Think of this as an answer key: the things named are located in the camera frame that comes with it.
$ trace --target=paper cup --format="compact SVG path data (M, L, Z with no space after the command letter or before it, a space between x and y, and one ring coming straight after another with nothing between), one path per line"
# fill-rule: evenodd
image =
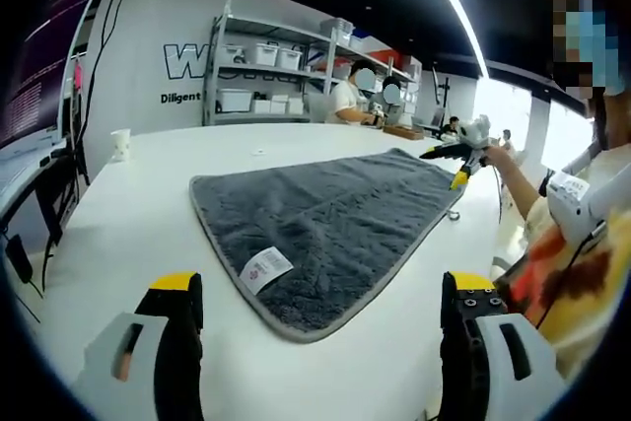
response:
M113 159L116 162L129 161L129 136L131 130L123 128L121 130L114 130L111 132L111 136L114 140L114 154Z

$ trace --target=person in white shirt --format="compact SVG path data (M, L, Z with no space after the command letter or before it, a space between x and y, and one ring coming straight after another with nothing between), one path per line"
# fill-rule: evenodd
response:
M375 116L363 112L360 105L362 97L357 87L357 81L358 77L364 79L362 76L367 78L372 76L372 82L375 82L375 65L367 59L355 61L348 79L339 83L331 91L330 113L326 118L326 123L374 124Z
M506 150L509 156L514 159L516 156L515 147L511 141L511 130L508 128L502 132L502 148Z

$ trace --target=white storage bin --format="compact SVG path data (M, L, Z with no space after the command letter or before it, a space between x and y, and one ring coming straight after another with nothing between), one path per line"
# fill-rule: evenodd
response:
M295 49L280 48L278 50L278 57L276 58L276 66L282 69L298 71L302 55L303 53L301 51L296 51Z
M257 43L255 46L247 49L245 58L248 63L260 64L261 66L276 65L276 56L278 55L278 46L275 44Z
M303 98L289 98L289 104L287 105L287 112L292 115L302 115L305 113L305 104Z
M218 95L222 112L249 112L252 91L246 89L220 89Z
M408 64L403 68L403 72L407 74L414 81L418 81L421 77L421 65L420 64Z
M272 94L271 100L276 103L285 103L289 100L289 94Z
M351 35L355 27L348 20L336 18L324 20L319 23L319 30L325 36L331 36L331 31L333 29L338 29L343 33Z
M341 30L337 31L337 44L342 46L351 46L351 34L343 32Z
M254 113L270 113L272 111L272 101L257 99L252 102L252 111Z
M217 51L217 62L219 64L230 64L235 62L236 57L244 57L244 48L237 44L222 44Z
M359 51L360 53L364 52L364 41L361 38L357 38L356 36L351 36L350 39L350 47L355 51Z
M287 111L287 101L272 101L271 113L285 113Z

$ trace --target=computer screen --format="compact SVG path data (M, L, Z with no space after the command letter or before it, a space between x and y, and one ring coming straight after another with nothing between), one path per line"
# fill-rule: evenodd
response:
M92 0L49 0L40 25L24 40L9 95L0 105L0 149L46 131L60 136L66 67Z

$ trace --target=towel label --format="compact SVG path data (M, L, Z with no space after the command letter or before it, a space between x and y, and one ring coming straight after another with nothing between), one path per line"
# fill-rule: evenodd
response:
M294 265L285 258L278 248L271 246L253 256L239 275L241 281L254 295L270 281L287 273Z

